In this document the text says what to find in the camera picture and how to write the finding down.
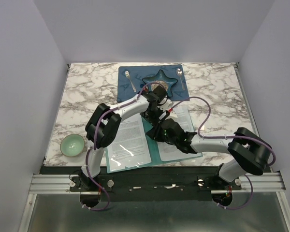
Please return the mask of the teal plastic folder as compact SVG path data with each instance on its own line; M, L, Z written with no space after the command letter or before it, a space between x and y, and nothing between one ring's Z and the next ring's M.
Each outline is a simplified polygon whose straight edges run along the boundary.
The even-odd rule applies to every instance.
M143 122L145 133L148 132L150 129L152 129L152 126L145 119L142 118L142 122ZM180 150L178 150L174 145L169 145L167 143L162 143L162 142L156 142L150 139L146 134L145 134L145 137L147 140L152 162L143 167L150 167L150 166L155 166L155 165L167 165L172 162L181 162L181 161L190 160L190 159L193 160L191 163L194 164L197 158L203 156L202 153L185 154L181 152Z

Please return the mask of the single printed paper sheet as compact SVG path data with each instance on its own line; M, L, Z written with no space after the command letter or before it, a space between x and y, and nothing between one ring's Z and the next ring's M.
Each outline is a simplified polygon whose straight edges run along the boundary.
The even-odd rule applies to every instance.
M115 139L107 147L106 160L108 173L140 168L152 162L140 115L120 123Z

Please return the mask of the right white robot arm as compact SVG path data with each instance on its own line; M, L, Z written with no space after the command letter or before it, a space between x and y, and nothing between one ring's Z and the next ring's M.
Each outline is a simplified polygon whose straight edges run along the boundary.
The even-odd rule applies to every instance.
M223 163L213 176L217 189L226 188L234 179L245 175L263 175L274 152L261 138L240 127L232 136L202 136L184 131L173 119L149 119L152 126L146 135L156 142L167 143L185 154L217 152L230 154L233 160Z

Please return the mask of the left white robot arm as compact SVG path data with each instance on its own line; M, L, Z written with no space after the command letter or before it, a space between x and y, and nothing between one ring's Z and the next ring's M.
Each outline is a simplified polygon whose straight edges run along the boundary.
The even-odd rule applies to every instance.
M101 171L104 151L114 141L121 122L137 114L153 127L161 121L160 116L164 112L159 106L167 97L167 91L161 84L153 91L147 91L146 88L147 85L134 97L121 103L112 106L99 104L85 126L86 138L92 142L86 154L85 165L82 167L84 176L81 179L81 186L85 190L92 191L97 187L96 176Z

